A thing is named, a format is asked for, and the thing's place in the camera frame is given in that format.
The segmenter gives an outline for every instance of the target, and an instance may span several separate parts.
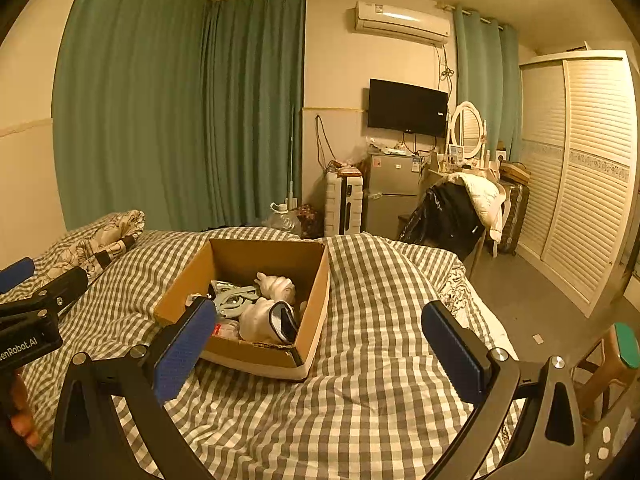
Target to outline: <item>wooden chair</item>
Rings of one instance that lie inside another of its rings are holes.
[[[602,363],[599,365],[587,360],[598,347],[602,351]],[[639,367],[640,351],[634,331],[625,323],[614,323],[576,366],[576,368],[592,373],[585,384],[575,383],[585,436],[597,423],[597,420],[594,420],[588,413],[596,400],[602,396],[601,418],[603,418],[615,405],[614,402],[612,406],[609,406],[610,386],[612,384],[621,386],[623,391],[618,398],[622,397],[635,379]]]

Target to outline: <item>wall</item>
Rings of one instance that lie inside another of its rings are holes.
[[[37,256],[66,230],[50,117],[56,59],[72,3],[30,0],[0,44],[0,268]]]
[[[401,141],[402,133],[366,127],[369,79],[387,79],[428,88],[447,90],[447,82],[439,81],[444,70],[444,54],[433,45],[413,41],[361,34],[354,31],[354,7],[358,0],[306,0],[305,31],[305,97],[303,111],[303,202],[322,207],[324,181],[318,164],[315,117],[320,115],[325,133],[338,160],[359,160],[366,153],[366,137],[388,146]],[[452,36],[444,47],[448,66],[456,71],[456,40],[451,12],[439,10],[433,0],[363,0],[404,7],[447,18],[451,22]],[[536,53],[520,46],[520,61]],[[456,104],[456,77],[449,109]],[[317,110],[313,108],[350,108]],[[324,137],[320,133],[326,153]],[[417,136],[418,149],[430,150],[433,137]],[[413,137],[407,144],[413,149]],[[444,140],[438,140],[443,146]]]

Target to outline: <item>luggage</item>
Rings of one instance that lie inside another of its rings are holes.
[[[527,167],[521,162],[503,162],[500,165],[500,176],[504,180],[509,182],[516,182],[518,184],[529,183],[531,174],[527,171]]]
[[[498,252],[515,254],[522,223],[524,222],[524,215],[527,211],[529,187],[524,186],[524,184],[508,182],[504,179],[500,180],[500,184],[502,184],[511,200],[511,209],[502,229],[502,239],[498,244]]]
[[[324,236],[360,232],[362,223],[362,174],[355,168],[341,168],[326,174]]]

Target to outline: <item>human hand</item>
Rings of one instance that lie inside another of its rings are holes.
[[[40,436],[36,431],[33,416],[27,402],[27,387],[20,377],[20,370],[16,370],[14,383],[11,386],[11,397],[18,413],[11,418],[11,425],[15,433],[20,435],[27,446],[32,449],[40,444]]]

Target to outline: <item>gingham bedsheet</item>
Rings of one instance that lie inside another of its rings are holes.
[[[36,259],[34,278],[0,296],[0,302],[30,294],[60,248],[106,219],[60,240]],[[149,343],[159,329],[154,307],[211,237],[295,238],[267,228],[144,232],[63,319],[63,347],[24,373],[44,438],[44,460],[50,460],[58,396],[71,357],[79,351],[94,359],[116,357]],[[422,306],[440,296],[463,326],[489,348],[495,345],[471,300],[460,261],[447,251],[368,234],[324,241],[330,297],[309,377],[289,383],[200,360],[178,398],[165,404],[214,478],[422,478],[472,411],[458,399],[420,329]],[[126,402],[114,402],[140,465],[159,474]],[[518,412],[514,404],[480,474],[497,465]]]

